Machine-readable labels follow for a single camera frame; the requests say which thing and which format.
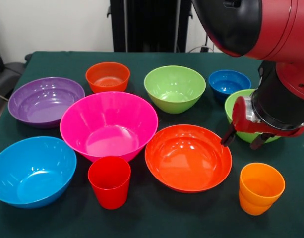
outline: red robot arm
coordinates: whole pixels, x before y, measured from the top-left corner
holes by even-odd
[[[271,136],[300,135],[304,131],[304,0],[193,0],[193,5],[222,51],[263,60],[259,87],[250,97],[236,100],[233,122],[221,143],[229,145],[236,131],[262,132],[252,149]]]

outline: table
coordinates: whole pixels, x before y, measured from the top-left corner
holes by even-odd
[[[164,65],[182,65],[209,75],[219,69],[246,74],[257,87],[259,61],[233,58],[219,53],[95,53],[35,52],[19,86],[47,76],[68,77],[91,94],[85,71],[95,63],[116,61],[131,71],[127,92],[148,100],[143,87],[145,75]],[[228,127],[223,106],[207,88],[188,111],[169,115],[156,108],[159,130],[179,123],[208,128],[222,136]],[[17,122],[7,110],[0,119],[0,152],[24,138],[48,135],[61,137],[58,129],[40,130]],[[148,171],[144,150],[130,161],[132,176],[128,200],[115,211],[104,210],[96,201],[87,180],[90,161],[78,155],[77,170],[66,193],[40,209],[23,210],[0,202],[0,238],[90,238],[90,237],[304,237],[304,134],[280,138],[257,151],[236,138],[230,146],[233,167],[218,187],[198,194],[181,194],[160,184]],[[253,217],[239,205],[241,168],[264,162],[277,168],[286,180],[282,197],[263,215]]]

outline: black stand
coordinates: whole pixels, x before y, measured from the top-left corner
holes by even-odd
[[[185,52],[191,0],[110,0],[109,15],[115,52]]]

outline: lime green bowl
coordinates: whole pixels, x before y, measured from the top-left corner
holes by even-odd
[[[225,111],[227,114],[227,119],[228,122],[231,123],[232,122],[232,111],[233,111],[233,106],[236,102],[236,99],[239,96],[250,96],[251,93],[254,91],[255,89],[245,89],[245,90],[241,90],[238,92],[235,92],[233,94],[231,94],[226,102],[225,102]],[[237,136],[240,137],[242,140],[251,143],[260,133],[245,133],[245,132],[237,132]],[[265,143],[269,143],[272,142],[274,140],[277,140],[278,138],[280,138],[280,136],[274,136],[269,138]]]
[[[199,100],[206,89],[206,81],[190,68],[171,65],[149,72],[144,79],[144,87],[158,108],[178,114]]]

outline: bowl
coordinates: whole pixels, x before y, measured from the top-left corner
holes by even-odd
[[[68,107],[84,96],[83,88],[75,81],[41,78],[18,88],[9,99],[8,111],[29,126],[54,128]]]
[[[250,96],[254,92],[254,90],[255,89],[241,90],[236,93],[233,93],[232,95],[230,95],[227,98],[227,100],[225,102],[225,112],[226,112],[229,124],[232,122],[232,111],[233,111],[233,106],[236,102],[236,99],[239,96]],[[260,134],[261,133],[246,133],[246,132],[239,132],[239,131],[237,132],[237,136],[248,143],[251,143]],[[271,138],[267,139],[265,141],[265,143],[272,142],[274,140],[277,140],[278,138],[280,138],[280,136],[271,137]]]
[[[120,63],[104,62],[90,67],[86,72],[86,80],[94,93],[120,91],[127,88],[130,77],[129,69]]]
[[[153,137],[157,114],[147,101],[125,92],[102,92],[73,104],[63,115],[61,136],[90,161],[119,156],[127,161]]]
[[[145,90],[152,102],[166,113],[178,114],[191,108],[206,89],[204,78],[182,66],[164,66],[149,72]]]
[[[182,193],[214,188],[230,173],[232,156],[221,138],[195,125],[173,125],[158,131],[145,149],[145,162],[165,186]]]
[[[249,89],[251,81],[242,73],[233,70],[220,70],[209,76],[209,85],[218,102],[224,103],[231,94]]]
[[[0,153],[0,201],[19,208],[46,206],[67,189],[76,165],[76,153],[61,139],[18,141]]]

